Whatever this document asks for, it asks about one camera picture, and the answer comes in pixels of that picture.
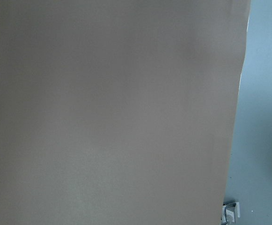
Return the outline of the grey metal bracket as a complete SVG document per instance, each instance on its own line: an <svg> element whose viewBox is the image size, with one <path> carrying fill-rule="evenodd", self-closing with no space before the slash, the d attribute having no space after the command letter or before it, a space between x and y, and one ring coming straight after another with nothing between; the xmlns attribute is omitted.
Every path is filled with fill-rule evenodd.
<svg viewBox="0 0 272 225"><path fill-rule="evenodd" d="M224 204L221 211L221 225L236 225L240 216L239 202Z"/></svg>

